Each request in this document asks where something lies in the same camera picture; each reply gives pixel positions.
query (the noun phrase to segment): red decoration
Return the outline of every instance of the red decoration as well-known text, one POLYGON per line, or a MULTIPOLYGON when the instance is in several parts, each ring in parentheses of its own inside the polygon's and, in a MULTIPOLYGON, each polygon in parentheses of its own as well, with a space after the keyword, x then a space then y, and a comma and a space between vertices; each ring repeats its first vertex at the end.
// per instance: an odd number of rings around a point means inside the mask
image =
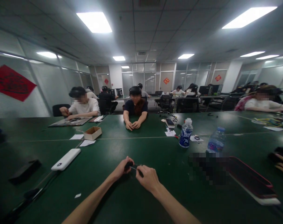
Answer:
POLYGON ((220 75, 218 75, 218 76, 216 76, 216 81, 219 81, 220 79, 221 79, 221 76, 220 75))
POLYGON ((17 100, 24 101, 36 84, 6 65, 0 67, 0 92, 17 100))
POLYGON ((163 81, 166 85, 170 82, 170 80, 168 78, 164 79, 163 81))

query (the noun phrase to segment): white paper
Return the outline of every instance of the white paper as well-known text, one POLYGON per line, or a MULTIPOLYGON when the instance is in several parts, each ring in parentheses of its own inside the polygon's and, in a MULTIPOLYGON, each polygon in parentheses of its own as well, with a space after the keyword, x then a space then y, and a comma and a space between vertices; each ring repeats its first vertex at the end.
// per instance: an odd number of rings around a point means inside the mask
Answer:
POLYGON ((84 140, 84 141, 81 143, 80 147, 88 146, 88 145, 91 145, 91 144, 93 144, 93 143, 95 143, 95 142, 96 142, 96 140, 95 140, 95 141, 84 140))
POLYGON ((77 134, 75 134, 73 137, 71 137, 70 138, 70 140, 80 140, 81 138, 83 138, 83 134, 79 134, 79 135, 77 135, 77 134))
POLYGON ((265 126, 264 128, 272 130, 272 131, 282 131, 283 130, 283 128, 276 128, 276 127, 266 127, 265 126))
POLYGON ((197 140, 197 139, 195 139, 195 135, 192 135, 192 136, 190 136, 190 140, 192 141, 192 142, 203 142, 204 140, 203 139, 199 139, 199 140, 197 140))

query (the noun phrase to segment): cardboard box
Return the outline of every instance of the cardboard box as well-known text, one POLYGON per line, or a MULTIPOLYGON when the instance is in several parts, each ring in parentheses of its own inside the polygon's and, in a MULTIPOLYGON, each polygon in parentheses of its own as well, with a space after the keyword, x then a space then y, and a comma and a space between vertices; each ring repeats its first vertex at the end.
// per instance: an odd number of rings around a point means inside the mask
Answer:
POLYGON ((102 134, 102 129, 100 127, 92 127, 87 131, 85 131, 84 139, 94 141, 101 134, 102 134))

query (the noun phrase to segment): water bottle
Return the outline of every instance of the water bottle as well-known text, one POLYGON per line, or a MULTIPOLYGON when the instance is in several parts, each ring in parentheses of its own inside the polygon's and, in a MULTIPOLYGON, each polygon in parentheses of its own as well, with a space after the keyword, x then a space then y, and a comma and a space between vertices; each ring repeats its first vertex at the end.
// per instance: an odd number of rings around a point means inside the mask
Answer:
POLYGON ((218 127, 217 131, 215 131, 210 139, 207 146, 207 152, 211 153, 221 153, 225 143, 225 129, 222 127, 218 127))
POLYGON ((181 137, 179 140, 179 145, 183 148, 188 148, 189 147, 189 142, 190 142, 190 136, 193 131, 192 127, 192 120, 191 118, 187 118, 185 120, 185 124, 182 126, 182 133, 181 137))

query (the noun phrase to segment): dark t-shirt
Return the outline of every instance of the dark t-shirt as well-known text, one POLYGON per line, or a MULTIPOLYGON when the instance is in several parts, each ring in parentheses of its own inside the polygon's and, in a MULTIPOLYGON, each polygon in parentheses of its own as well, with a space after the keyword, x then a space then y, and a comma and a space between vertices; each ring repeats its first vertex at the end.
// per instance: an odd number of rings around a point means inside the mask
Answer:
MULTIPOLYGON (((129 115, 135 115, 134 107, 135 107, 134 102, 132 100, 128 100, 125 103, 124 110, 129 111, 129 115)), ((141 108, 141 112, 144 112, 144 111, 146 111, 146 112, 148 111, 148 104, 147 104, 147 102, 144 102, 144 105, 141 108)))

